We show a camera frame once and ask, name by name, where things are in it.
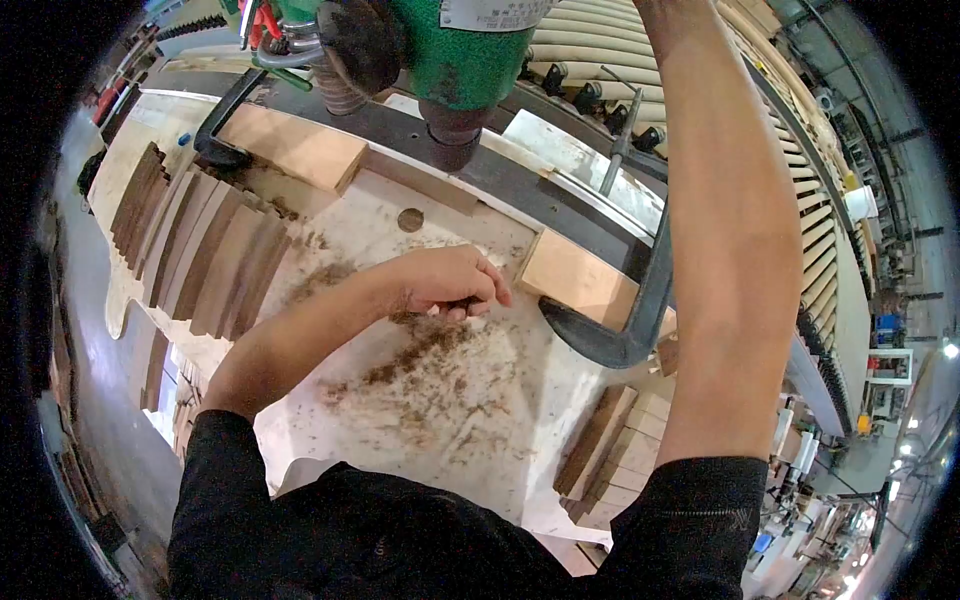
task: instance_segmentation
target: machinery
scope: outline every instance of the machinery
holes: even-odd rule
[[[248,0],[241,47],[264,68],[308,66],[334,115],[359,110],[405,69],[436,163],[452,172],[476,150],[556,1]]]

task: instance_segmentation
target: metal label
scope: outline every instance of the metal label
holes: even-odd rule
[[[536,27],[560,0],[443,0],[440,27],[468,32],[518,32]]]

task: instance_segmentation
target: black shirt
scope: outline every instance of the black shirt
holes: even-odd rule
[[[339,463],[271,501],[250,423],[197,416],[167,554],[176,598],[741,598],[766,464],[658,468],[571,577],[529,532],[452,493]]]

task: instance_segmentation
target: black sleeve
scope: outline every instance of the black sleeve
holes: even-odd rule
[[[167,549],[173,597],[269,595],[258,558],[272,510],[265,469],[246,419],[197,416]]]
[[[747,457],[662,465],[613,520],[613,552],[592,585],[608,597],[742,598],[766,475]]]

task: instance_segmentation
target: workbench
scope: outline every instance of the workbench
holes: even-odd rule
[[[166,153],[165,164],[176,168],[191,156],[178,146],[178,138],[196,134],[217,100],[143,89],[89,194],[107,236],[146,145],[154,141]],[[416,248],[470,243],[512,278],[535,238],[537,225],[532,224],[540,222],[480,189],[476,194],[485,203],[467,215],[367,170],[339,198],[264,165],[248,170],[244,183],[261,198],[282,196],[299,214],[287,225],[294,243],[258,320]],[[422,211],[420,230],[407,233],[397,225],[397,215],[406,208]],[[556,220],[569,210],[543,206],[533,212]],[[636,240],[606,235],[590,242],[589,231],[586,236],[582,245],[592,245],[609,262],[630,262]],[[112,244],[110,260],[105,318],[110,335],[118,338],[127,304],[139,299],[142,284]],[[145,310],[203,376],[214,373],[231,342],[193,335],[189,322],[173,321],[156,308]],[[609,532],[573,525],[558,504],[553,481],[564,445],[575,438],[571,434],[583,425],[583,415],[602,390],[648,376],[647,370],[641,364],[611,372],[583,358],[553,333],[537,298],[517,292],[513,308],[495,306],[489,315],[453,329],[425,319],[377,322],[263,411],[254,430],[272,492],[299,457],[326,464],[344,460],[457,492],[536,533],[610,545]]]

